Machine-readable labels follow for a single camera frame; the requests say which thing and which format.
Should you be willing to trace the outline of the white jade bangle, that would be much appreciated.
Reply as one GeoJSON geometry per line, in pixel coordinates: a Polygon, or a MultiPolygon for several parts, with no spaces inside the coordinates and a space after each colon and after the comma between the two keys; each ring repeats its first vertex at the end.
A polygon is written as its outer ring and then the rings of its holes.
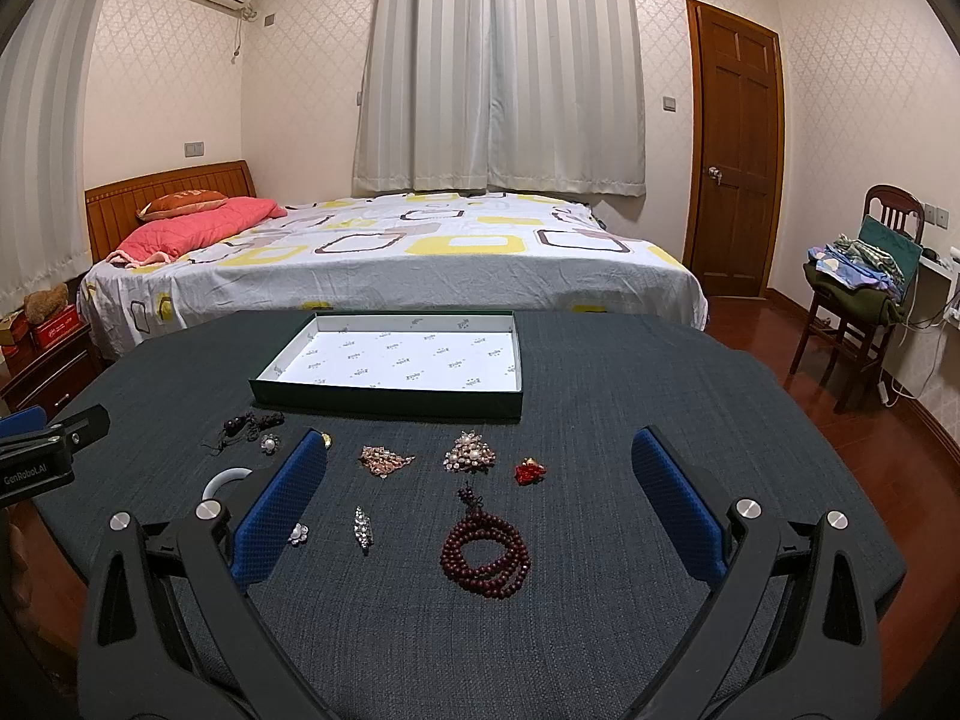
{"type": "Polygon", "coordinates": [[[203,488],[202,491],[202,499],[215,499],[215,497],[217,497],[217,492],[223,488],[225,484],[235,483],[235,481],[242,481],[251,473],[251,468],[244,468],[244,466],[233,466],[233,468],[226,468],[226,470],[217,473],[212,479],[210,479],[210,481],[208,481],[208,483],[205,484],[205,488],[203,488]]]}

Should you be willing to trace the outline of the small pearl flower brooch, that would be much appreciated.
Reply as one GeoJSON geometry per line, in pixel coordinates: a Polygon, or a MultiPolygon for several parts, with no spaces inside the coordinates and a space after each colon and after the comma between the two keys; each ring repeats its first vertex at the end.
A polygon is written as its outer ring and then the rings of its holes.
{"type": "Polygon", "coordinates": [[[291,546],[299,546],[301,543],[304,543],[309,536],[309,528],[302,523],[297,523],[295,528],[291,530],[290,536],[288,536],[288,543],[291,546]]]}

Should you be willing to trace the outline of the silver leaf brooch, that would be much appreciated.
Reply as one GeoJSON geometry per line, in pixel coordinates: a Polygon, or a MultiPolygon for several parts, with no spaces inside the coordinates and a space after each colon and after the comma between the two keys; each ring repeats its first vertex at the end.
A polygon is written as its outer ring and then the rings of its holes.
{"type": "Polygon", "coordinates": [[[368,554],[374,543],[373,525],[371,525],[370,516],[366,514],[361,507],[356,507],[355,509],[353,535],[355,535],[359,549],[363,551],[364,554],[368,554]]]}

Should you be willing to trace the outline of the gold pearl brooch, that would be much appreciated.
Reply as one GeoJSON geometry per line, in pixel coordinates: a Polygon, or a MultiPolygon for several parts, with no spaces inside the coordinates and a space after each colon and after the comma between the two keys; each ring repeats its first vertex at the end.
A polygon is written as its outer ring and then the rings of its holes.
{"type": "Polygon", "coordinates": [[[486,473],[496,463],[496,452],[482,434],[464,431],[444,454],[443,468],[448,473],[486,473]]]}

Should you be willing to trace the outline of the dark wooden nightstand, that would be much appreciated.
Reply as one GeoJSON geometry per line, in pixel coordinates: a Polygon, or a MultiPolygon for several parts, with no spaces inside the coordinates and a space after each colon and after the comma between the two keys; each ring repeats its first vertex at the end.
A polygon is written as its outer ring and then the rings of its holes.
{"type": "Polygon", "coordinates": [[[2,361],[2,415],[41,406],[55,416],[103,370],[103,358],[87,325],[60,338],[46,351],[31,344],[2,361]]]}

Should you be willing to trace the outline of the red box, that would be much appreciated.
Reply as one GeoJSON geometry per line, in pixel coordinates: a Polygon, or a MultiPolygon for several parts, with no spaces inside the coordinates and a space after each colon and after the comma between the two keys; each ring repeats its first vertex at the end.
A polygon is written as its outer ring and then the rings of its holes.
{"type": "Polygon", "coordinates": [[[64,309],[55,312],[43,323],[31,327],[32,343],[37,349],[47,351],[64,338],[70,337],[71,333],[80,330],[83,325],[85,325],[85,322],[83,322],[82,316],[78,314],[76,305],[67,304],[64,309]]]}

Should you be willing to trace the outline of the brown plush toy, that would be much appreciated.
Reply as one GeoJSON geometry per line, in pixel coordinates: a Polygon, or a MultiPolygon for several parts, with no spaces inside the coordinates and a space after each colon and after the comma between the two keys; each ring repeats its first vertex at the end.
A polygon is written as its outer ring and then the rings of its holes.
{"type": "Polygon", "coordinates": [[[65,283],[57,283],[49,289],[34,291],[23,298],[23,314],[32,327],[43,325],[50,317],[67,307],[70,291],[65,283]]]}

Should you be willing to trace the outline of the left sheer curtain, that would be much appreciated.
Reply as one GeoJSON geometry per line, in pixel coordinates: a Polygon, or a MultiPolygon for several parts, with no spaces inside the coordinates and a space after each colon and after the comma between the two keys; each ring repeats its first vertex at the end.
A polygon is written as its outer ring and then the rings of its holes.
{"type": "Polygon", "coordinates": [[[103,0],[32,0],[2,52],[2,309],[91,265],[83,115],[103,0]]]}

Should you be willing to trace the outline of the wooden headboard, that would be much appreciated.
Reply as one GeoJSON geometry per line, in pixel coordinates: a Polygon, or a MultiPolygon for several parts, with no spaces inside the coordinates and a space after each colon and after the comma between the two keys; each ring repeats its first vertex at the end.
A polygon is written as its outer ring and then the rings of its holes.
{"type": "Polygon", "coordinates": [[[91,260],[98,263],[139,226],[139,211],[151,200],[179,190],[218,190],[226,197],[256,195],[251,169],[244,160],[132,177],[85,192],[91,260]]]}

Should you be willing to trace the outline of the orange patterned pillow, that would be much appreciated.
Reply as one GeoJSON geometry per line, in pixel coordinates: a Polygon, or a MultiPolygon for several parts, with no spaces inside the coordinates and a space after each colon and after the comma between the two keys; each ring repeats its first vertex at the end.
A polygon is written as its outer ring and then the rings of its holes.
{"type": "Polygon", "coordinates": [[[151,200],[137,213],[142,223],[192,215],[201,211],[217,210],[226,203],[226,197],[216,190],[179,190],[151,200]]]}

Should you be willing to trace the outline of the dark green tablecloth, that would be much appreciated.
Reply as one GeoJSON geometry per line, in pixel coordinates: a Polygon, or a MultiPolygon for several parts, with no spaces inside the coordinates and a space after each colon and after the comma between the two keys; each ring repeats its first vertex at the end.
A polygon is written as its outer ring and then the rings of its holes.
{"type": "Polygon", "coordinates": [[[370,421],[270,410],[249,380],[304,325],[236,314],[142,344],[80,397],[110,431],[41,511],[89,582],[114,515],[167,522],[233,466],[331,434],[319,488],[249,592],[324,718],[635,718],[630,707],[708,596],[631,465],[654,426],[734,497],[796,522],[843,512],[878,621],[905,566],[874,507],[775,376],[654,317],[517,314],[516,424],[370,421]],[[496,452],[448,473],[464,431],[496,452]],[[539,484],[514,466],[535,458],[539,484]],[[374,543],[353,535],[356,507],[374,543]]]}

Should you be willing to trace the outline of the white side desk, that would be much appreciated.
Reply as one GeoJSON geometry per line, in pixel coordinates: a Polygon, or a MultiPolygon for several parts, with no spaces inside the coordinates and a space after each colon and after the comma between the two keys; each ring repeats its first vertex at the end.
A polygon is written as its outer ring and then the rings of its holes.
{"type": "Polygon", "coordinates": [[[926,250],[914,283],[911,327],[916,351],[937,366],[950,340],[958,335],[958,263],[926,250]]]}

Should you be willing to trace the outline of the green white tray box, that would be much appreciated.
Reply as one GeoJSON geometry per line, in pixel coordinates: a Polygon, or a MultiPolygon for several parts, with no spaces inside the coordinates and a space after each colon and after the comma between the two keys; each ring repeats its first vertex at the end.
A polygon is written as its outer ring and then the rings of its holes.
{"type": "Polygon", "coordinates": [[[249,380],[263,408],[370,421],[516,424],[512,314],[316,314],[249,380]]]}

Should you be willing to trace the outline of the bed with patterned sheet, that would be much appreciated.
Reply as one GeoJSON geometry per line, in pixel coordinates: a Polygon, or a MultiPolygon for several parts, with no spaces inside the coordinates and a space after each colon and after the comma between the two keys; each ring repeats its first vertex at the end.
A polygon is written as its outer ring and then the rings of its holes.
{"type": "Polygon", "coordinates": [[[580,203],[399,193],[281,208],[288,215],[166,265],[96,263],[78,307],[99,348],[118,358],[238,310],[579,310],[697,330],[708,319],[692,271],[607,231],[580,203]]]}

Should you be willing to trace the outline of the grey window curtain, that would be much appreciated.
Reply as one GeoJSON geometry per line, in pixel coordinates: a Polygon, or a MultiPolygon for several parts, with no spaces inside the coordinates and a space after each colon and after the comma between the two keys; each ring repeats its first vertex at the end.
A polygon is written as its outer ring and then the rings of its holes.
{"type": "Polygon", "coordinates": [[[641,197],[635,0],[376,0],[353,188],[641,197]]]}

